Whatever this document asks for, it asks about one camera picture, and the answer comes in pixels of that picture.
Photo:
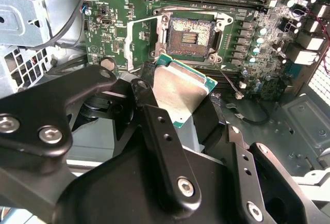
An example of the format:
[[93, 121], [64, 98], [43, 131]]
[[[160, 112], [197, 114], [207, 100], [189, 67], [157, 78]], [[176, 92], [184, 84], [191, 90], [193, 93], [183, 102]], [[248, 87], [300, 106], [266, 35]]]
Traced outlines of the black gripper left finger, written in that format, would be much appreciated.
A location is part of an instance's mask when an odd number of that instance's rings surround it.
[[[105, 163], [69, 185], [65, 157], [73, 144], [68, 115], [97, 93], [119, 85], [113, 73], [90, 66], [1, 99], [1, 196], [15, 206], [41, 200], [110, 200], [111, 192], [135, 196], [138, 185], [120, 182]], [[123, 84], [123, 136], [141, 129], [153, 169], [151, 184], [163, 206], [198, 206], [202, 195], [168, 112], [157, 105], [151, 86], [141, 79]]]

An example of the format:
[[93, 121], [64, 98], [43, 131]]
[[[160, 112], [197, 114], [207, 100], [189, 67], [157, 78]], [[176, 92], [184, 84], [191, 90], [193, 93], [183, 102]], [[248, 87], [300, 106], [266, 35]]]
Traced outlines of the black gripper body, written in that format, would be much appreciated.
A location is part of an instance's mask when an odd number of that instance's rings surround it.
[[231, 223], [229, 166], [181, 145], [138, 145], [76, 178], [56, 223]]

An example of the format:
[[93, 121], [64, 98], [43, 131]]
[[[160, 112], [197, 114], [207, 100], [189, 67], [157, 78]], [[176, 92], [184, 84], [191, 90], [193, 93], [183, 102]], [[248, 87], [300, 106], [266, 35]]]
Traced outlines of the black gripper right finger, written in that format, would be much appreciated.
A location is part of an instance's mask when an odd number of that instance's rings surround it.
[[307, 202], [297, 183], [267, 148], [248, 146], [207, 96], [193, 113], [204, 152], [225, 167], [230, 223], [308, 223]]

